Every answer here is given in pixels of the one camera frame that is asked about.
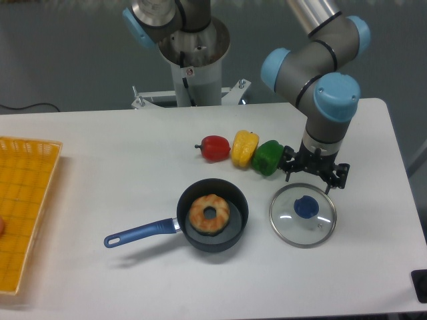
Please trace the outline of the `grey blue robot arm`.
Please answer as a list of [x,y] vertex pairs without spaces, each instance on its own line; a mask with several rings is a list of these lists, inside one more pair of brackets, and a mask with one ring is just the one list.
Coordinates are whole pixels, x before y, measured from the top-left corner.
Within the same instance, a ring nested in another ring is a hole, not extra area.
[[[360,86],[339,68],[370,44],[367,24],[345,17],[333,1],[290,1],[309,43],[299,51],[272,51],[262,64],[264,84],[306,118],[300,148],[285,147],[278,167],[305,171],[328,188],[344,188],[350,167],[336,156],[360,99]],[[222,60],[230,48],[227,27],[211,14],[209,1],[133,1],[122,13],[135,40],[158,47],[171,67],[180,107],[222,102]]]

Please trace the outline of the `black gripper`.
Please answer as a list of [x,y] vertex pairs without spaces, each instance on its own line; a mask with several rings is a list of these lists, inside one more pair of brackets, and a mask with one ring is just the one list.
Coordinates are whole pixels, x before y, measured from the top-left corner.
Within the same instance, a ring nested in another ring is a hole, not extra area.
[[348,163],[335,164],[337,155],[338,152],[325,154],[320,148],[311,151],[302,141],[298,152],[287,145],[284,147],[277,168],[285,173],[286,182],[292,173],[301,171],[324,177],[325,194],[328,194],[331,189],[345,188],[350,170]]

